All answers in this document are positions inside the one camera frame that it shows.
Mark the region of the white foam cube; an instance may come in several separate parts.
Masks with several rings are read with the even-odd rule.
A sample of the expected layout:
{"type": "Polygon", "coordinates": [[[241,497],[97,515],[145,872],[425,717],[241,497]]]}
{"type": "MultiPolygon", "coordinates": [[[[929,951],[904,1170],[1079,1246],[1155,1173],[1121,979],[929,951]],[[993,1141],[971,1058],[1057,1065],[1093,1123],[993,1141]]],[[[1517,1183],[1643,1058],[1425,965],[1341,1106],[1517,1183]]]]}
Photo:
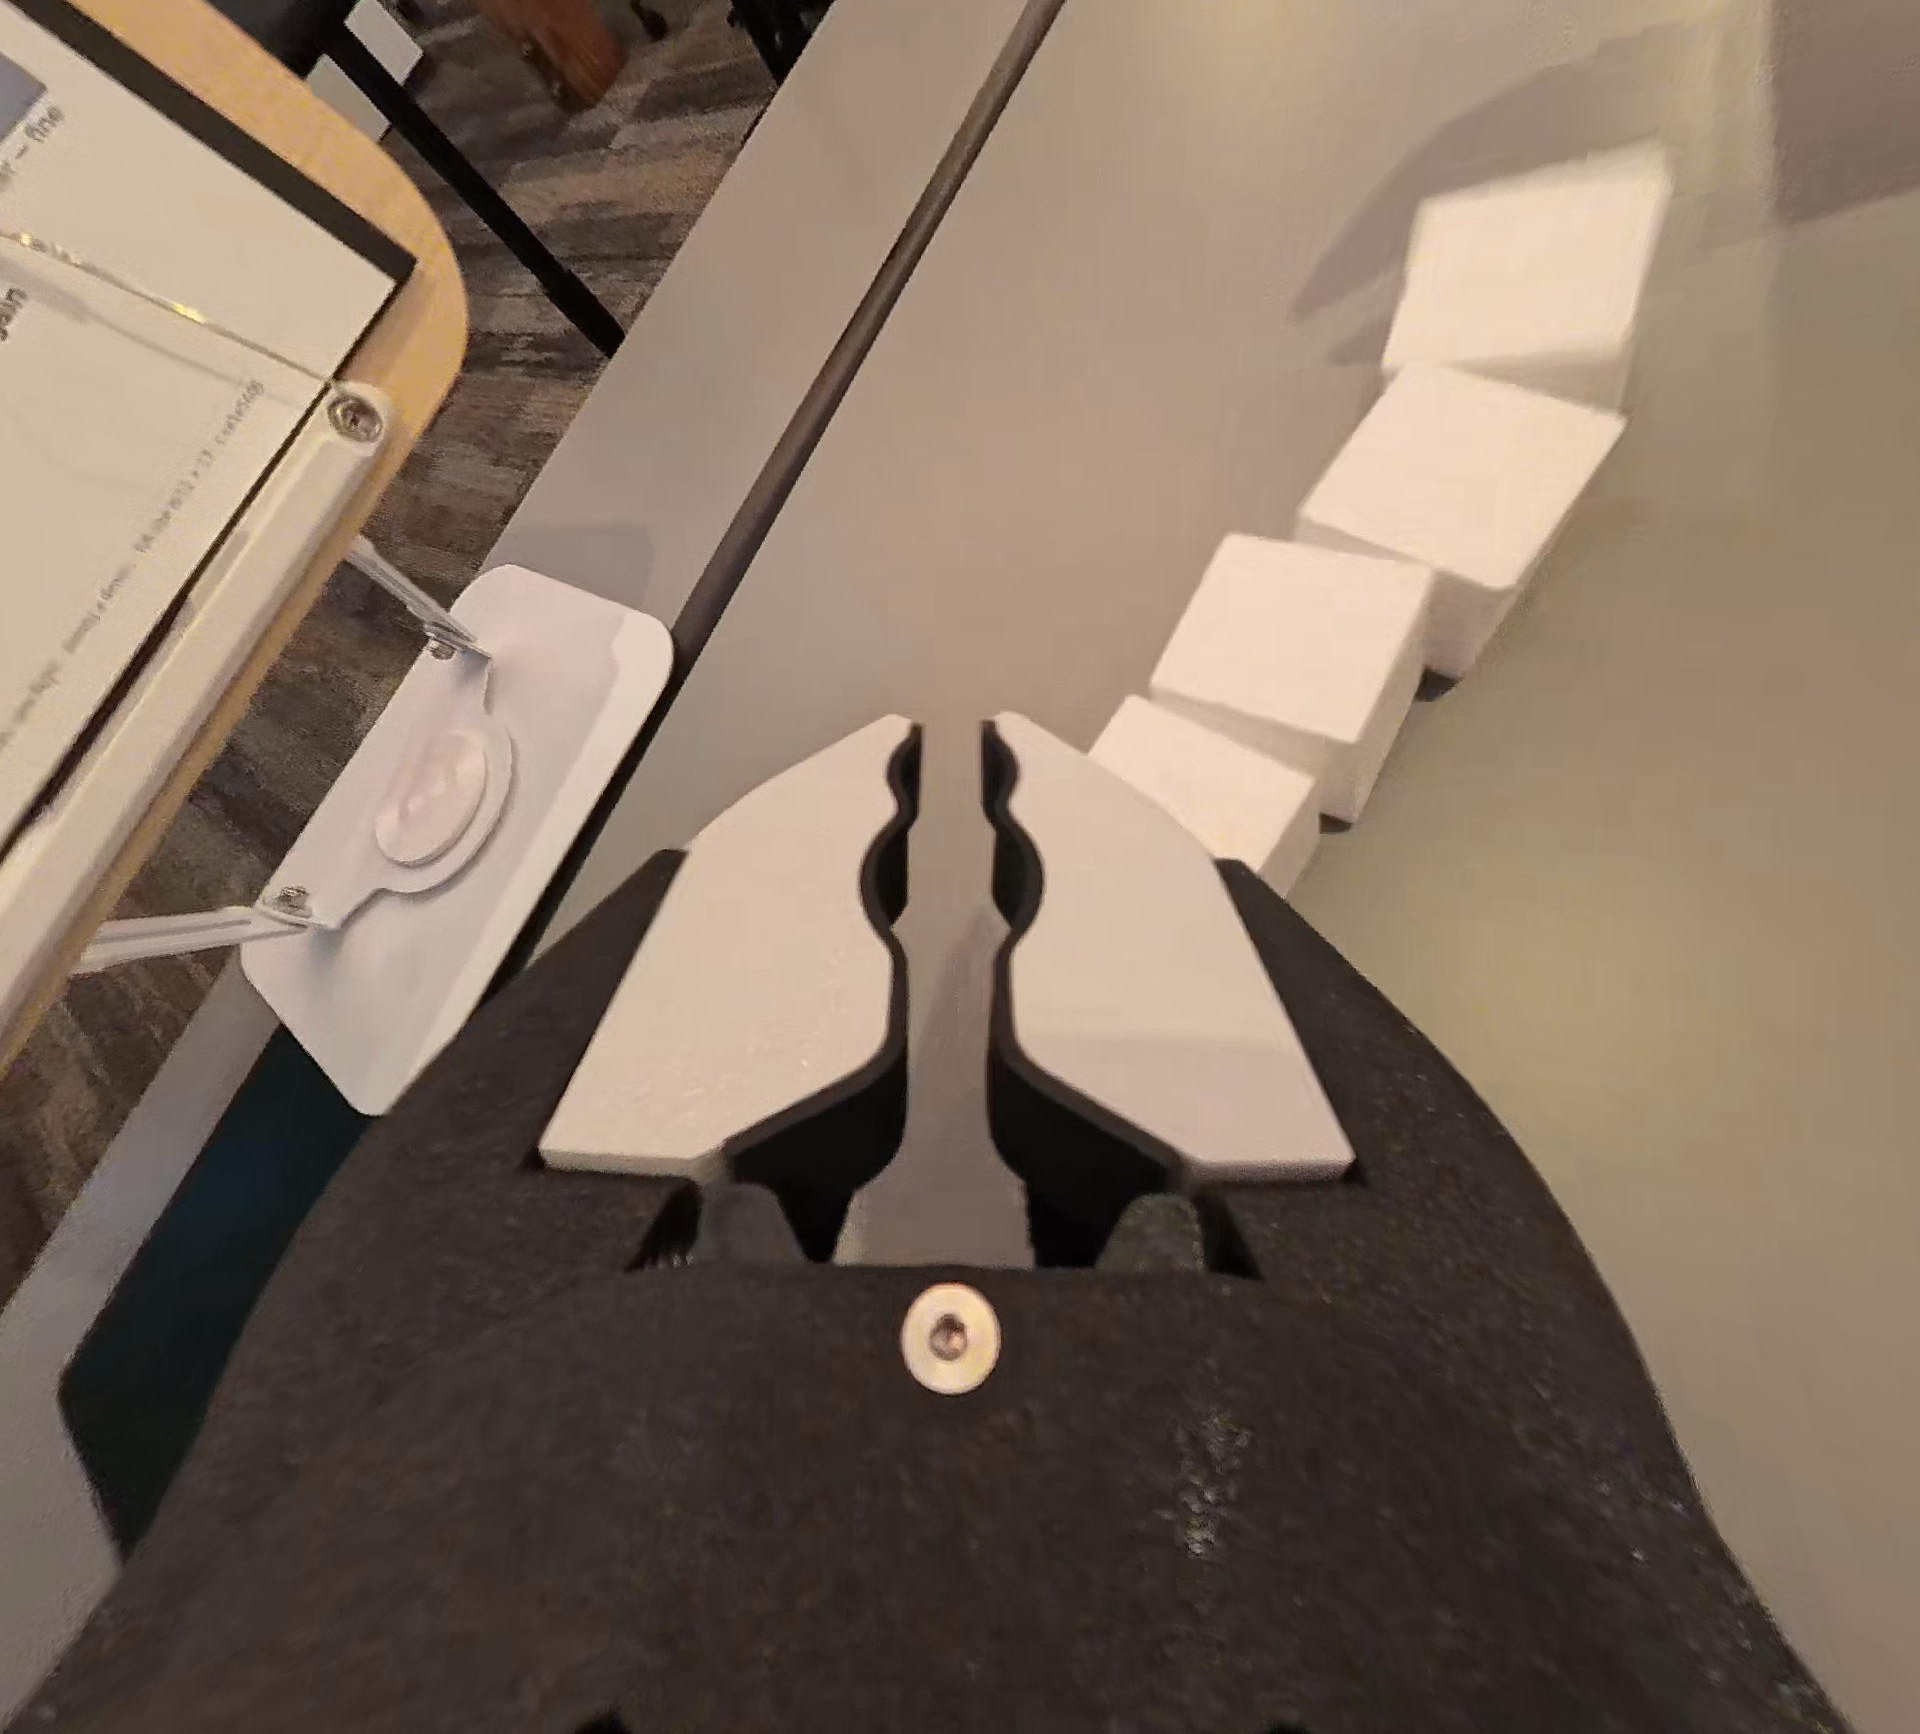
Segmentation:
{"type": "Polygon", "coordinates": [[[1213,859],[1238,859],[1286,897],[1322,835],[1314,775],[1132,694],[1087,758],[1172,815],[1213,859]]]}
{"type": "Polygon", "coordinates": [[[1433,572],[1396,555],[1229,533],[1148,678],[1148,697],[1305,774],[1356,823],[1425,669],[1433,572]]]}
{"type": "Polygon", "coordinates": [[[1392,374],[1293,517],[1293,538],[1432,572],[1424,668],[1478,661],[1619,444],[1618,410],[1471,372],[1392,374]]]}
{"type": "Polygon", "coordinates": [[[1616,412],[1672,192],[1668,151],[1641,142],[1420,201],[1382,374],[1435,366],[1616,412]]]}

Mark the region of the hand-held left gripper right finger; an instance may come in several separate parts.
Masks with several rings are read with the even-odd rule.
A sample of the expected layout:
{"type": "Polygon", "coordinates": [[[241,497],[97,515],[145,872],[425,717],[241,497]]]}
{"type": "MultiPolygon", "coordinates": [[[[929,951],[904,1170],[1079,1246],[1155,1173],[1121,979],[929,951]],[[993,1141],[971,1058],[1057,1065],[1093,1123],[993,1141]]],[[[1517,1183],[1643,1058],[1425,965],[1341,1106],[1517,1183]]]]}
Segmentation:
{"type": "Polygon", "coordinates": [[[1149,1195],[1345,1179],[1356,1149],[1202,841],[1024,713],[980,725],[985,1116],[1033,1262],[1096,1262],[1149,1195]]]}

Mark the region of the printed instruction sheet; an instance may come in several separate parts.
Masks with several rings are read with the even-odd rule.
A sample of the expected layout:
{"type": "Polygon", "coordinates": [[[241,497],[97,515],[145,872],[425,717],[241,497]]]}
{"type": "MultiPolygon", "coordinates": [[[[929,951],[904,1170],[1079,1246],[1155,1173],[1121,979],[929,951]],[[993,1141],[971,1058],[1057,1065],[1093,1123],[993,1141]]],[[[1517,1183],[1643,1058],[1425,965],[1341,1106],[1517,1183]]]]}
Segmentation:
{"type": "Polygon", "coordinates": [[[415,258],[69,2],[2,49],[11,838],[415,258]]]}

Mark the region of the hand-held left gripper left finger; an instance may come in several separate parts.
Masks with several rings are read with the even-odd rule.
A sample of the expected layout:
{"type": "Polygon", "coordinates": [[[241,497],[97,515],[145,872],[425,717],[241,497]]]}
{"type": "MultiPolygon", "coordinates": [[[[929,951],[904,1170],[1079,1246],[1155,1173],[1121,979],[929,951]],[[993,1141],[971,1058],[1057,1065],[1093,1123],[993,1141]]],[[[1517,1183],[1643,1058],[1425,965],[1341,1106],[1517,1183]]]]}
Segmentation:
{"type": "Polygon", "coordinates": [[[560,1172],[770,1192],[830,1262],[905,1121],[919,725],[882,713],[683,848],[537,1143],[560,1172]]]}

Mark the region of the wooden board document stand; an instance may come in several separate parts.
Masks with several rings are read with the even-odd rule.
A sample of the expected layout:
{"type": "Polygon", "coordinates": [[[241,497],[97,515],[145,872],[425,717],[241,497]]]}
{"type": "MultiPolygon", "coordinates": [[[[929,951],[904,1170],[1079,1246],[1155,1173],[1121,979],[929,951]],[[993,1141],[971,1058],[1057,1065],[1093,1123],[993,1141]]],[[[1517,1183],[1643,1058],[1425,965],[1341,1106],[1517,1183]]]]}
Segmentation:
{"type": "Polygon", "coordinates": [[[413,258],[289,450],[136,656],[59,779],[4,835],[4,1064],[68,979],[244,954],[252,986],[359,1107],[468,1020],[563,852],[612,725],[669,666],[660,620],[520,566],[451,603],[368,539],[468,349],[468,291],[408,176],[207,0],[63,0],[413,258]],[[113,918],[335,568],[392,596],[422,651],[252,897],[113,918]]]}

